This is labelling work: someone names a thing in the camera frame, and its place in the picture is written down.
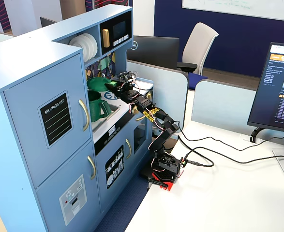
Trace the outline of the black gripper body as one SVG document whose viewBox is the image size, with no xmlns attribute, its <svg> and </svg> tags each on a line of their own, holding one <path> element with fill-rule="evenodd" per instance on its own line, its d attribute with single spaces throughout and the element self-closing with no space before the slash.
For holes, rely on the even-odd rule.
<svg viewBox="0 0 284 232">
<path fill-rule="evenodd" d="M 133 87 L 134 85 L 129 82 L 121 84 L 117 91 L 117 97 L 124 102 L 134 102 L 134 98 L 139 95 L 139 92 Z"/>
</svg>

